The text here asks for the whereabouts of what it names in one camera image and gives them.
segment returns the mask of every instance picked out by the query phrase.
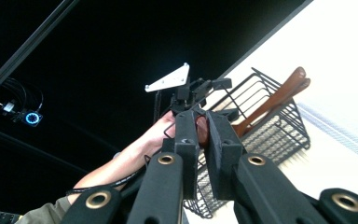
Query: hand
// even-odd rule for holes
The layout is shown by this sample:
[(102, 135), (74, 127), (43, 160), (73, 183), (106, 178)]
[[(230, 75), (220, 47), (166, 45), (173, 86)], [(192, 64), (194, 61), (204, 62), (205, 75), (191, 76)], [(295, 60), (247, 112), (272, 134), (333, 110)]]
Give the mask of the hand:
[(166, 113), (162, 118), (160, 118), (151, 128), (149, 128), (141, 138), (147, 141), (148, 145), (151, 146), (152, 154), (159, 150), (162, 146), (162, 140), (167, 138), (164, 134), (164, 131), (172, 127), (166, 131), (166, 134), (169, 137), (175, 137), (175, 117), (173, 116), (172, 111)]

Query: metal bracket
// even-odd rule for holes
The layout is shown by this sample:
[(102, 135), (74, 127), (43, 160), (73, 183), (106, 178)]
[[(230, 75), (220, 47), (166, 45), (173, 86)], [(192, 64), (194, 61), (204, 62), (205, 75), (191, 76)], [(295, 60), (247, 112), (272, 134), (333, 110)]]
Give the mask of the metal bracket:
[(185, 63), (182, 67), (176, 69), (175, 71), (169, 73), (167, 76), (159, 79), (153, 84), (146, 85), (145, 91), (160, 91), (163, 89), (168, 89), (171, 87), (182, 86), (186, 84), (188, 70), (190, 69), (190, 65)]

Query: blue ring light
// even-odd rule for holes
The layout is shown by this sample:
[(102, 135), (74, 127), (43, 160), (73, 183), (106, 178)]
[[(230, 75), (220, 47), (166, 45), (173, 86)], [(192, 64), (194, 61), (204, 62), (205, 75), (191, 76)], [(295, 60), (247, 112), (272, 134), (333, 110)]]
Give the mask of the blue ring light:
[(38, 114), (31, 112), (25, 116), (25, 121), (27, 121), (29, 124), (36, 124), (40, 121), (40, 118)]

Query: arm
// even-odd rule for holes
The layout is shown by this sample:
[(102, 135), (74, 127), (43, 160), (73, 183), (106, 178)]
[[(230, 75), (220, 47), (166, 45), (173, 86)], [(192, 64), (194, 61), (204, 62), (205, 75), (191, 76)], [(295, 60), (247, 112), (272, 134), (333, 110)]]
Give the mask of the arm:
[[(170, 111), (140, 138), (122, 150), (117, 157), (84, 176), (74, 188), (109, 184), (133, 174), (145, 165), (145, 155), (151, 157), (161, 148), (162, 139), (166, 138), (163, 132), (172, 124), (174, 124), (174, 117)], [(167, 131), (167, 134), (174, 137), (174, 126)], [(69, 203), (73, 204), (78, 196), (79, 194), (69, 195)]]

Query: person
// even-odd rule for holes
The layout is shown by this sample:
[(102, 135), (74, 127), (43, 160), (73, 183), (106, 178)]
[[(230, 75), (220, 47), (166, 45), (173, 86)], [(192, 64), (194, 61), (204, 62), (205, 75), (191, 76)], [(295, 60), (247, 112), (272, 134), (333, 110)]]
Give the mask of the person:
[[(162, 140), (167, 136), (174, 137), (174, 116), (172, 111), (161, 117), (141, 137), (123, 149), (118, 156), (111, 161), (95, 169), (81, 178), (74, 186), (74, 189), (89, 188), (99, 185), (114, 183), (123, 179), (145, 165), (145, 155), (151, 157), (162, 146)], [(60, 223), (66, 211), (76, 201), (80, 194), (64, 196), (55, 204), (46, 203), (42, 207), (27, 212), (16, 224), (27, 223)]]

